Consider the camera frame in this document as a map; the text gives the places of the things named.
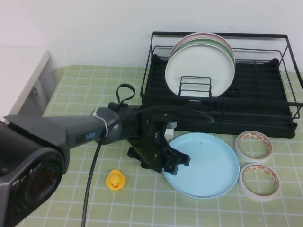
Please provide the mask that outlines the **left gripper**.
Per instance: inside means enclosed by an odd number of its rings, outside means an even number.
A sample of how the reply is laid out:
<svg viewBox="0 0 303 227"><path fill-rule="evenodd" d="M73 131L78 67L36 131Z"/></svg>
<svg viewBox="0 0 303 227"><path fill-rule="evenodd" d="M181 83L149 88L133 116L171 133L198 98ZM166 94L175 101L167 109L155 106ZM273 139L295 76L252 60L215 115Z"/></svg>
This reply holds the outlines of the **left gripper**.
<svg viewBox="0 0 303 227"><path fill-rule="evenodd" d="M137 112L137 134L127 141L131 144L127 155L141 162L141 167L155 172L176 175L178 165L189 166L190 156L172 148L164 134L169 121L157 121L151 108Z"/></svg>

